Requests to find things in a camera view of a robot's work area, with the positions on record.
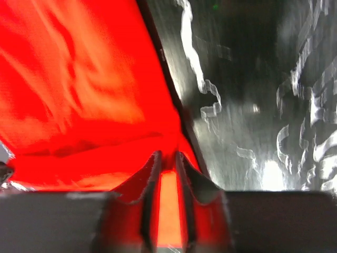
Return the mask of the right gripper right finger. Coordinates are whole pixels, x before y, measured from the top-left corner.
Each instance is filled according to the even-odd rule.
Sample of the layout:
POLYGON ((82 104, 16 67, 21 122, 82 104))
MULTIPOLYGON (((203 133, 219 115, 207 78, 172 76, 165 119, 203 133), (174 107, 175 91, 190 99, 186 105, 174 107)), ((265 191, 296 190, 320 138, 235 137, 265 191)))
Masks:
POLYGON ((224 191, 184 153, 177 152, 175 160, 183 252, 231 252, 224 191))

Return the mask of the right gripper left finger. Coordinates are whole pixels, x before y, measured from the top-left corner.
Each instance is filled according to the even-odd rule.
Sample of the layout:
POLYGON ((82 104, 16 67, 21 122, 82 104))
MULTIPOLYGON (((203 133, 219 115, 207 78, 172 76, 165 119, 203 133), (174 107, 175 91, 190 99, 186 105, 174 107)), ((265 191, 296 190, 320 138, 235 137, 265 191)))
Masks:
POLYGON ((105 216, 105 252, 156 252, 161 151, 116 187, 105 216))

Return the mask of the red t-shirt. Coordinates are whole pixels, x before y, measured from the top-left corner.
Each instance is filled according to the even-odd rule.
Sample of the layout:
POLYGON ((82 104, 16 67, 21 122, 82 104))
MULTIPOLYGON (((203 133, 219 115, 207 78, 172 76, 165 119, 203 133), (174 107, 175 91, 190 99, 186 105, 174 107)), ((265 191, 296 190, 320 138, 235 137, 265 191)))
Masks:
POLYGON ((159 246, 182 245, 174 156, 196 163, 136 1, 1 1, 1 141, 12 180, 111 190, 163 154, 159 246))

